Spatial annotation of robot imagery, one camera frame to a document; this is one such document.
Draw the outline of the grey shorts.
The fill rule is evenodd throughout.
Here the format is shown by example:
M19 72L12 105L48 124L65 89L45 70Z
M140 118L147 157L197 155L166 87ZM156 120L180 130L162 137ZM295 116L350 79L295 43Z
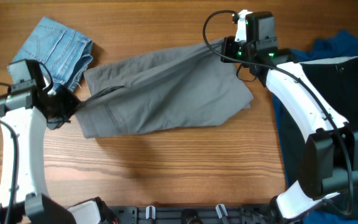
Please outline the grey shorts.
M220 40L163 49L85 72L91 93L76 112L86 138L219 126L250 107L252 93Z

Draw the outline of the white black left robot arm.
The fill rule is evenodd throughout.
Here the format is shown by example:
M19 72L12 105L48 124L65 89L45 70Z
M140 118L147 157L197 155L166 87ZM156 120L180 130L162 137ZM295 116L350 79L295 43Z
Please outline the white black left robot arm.
M54 202L44 172L46 129L66 123L80 103L64 86L54 95L46 66L36 60L8 65L12 77L7 93L0 96L3 135L0 183L0 223L118 223L117 215L99 197L70 208Z

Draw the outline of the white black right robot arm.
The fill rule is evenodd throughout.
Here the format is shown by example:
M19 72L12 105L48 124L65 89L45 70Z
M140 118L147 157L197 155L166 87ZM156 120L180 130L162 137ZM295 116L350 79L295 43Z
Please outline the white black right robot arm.
M338 113L307 78L288 49L278 48L275 21L267 11L232 12L237 25L220 58L247 67L283 103L302 135L296 181L270 201L269 223L293 223L358 187L358 130Z

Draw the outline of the folded blue denim jeans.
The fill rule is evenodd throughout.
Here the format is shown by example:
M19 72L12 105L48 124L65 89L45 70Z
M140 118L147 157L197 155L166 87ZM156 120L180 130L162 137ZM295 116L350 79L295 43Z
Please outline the folded blue denim jeans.
M63 85L75 92L92 62L93 41L77 30L43 17L12 59L36 60L51 74L54 87Z

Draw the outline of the dark blue garment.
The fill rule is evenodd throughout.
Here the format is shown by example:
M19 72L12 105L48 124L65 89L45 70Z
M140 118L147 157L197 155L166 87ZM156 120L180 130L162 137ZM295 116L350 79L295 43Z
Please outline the dark blue garment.
M301 62L327 58L331 60L337 57L350 57L350 59L354 59L358 57L358 38L342 30L332 38L316 40L309 52L300 50L293 50L292 52ZM338 64L343 62L330 61L329 63Z

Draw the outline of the black garment with mesh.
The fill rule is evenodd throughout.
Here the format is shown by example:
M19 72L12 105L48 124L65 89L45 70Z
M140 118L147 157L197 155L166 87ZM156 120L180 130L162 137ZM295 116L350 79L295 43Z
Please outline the black garment with mesh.
M309 81L324 99L358 130L358 57L343 63L302 65ZM286 181L292 185L298 174L298 166L305 150L305 140L295 121L282 105L273 98L275 119L282 149ZM352 217L358 219L358 188L354 191Z

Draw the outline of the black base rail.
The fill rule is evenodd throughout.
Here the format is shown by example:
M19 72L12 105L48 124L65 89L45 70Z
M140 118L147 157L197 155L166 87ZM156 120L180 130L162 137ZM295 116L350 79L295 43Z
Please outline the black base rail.
M115 206L116 223L127 224L251 224L272 223L267 204L228 207L157 207Z

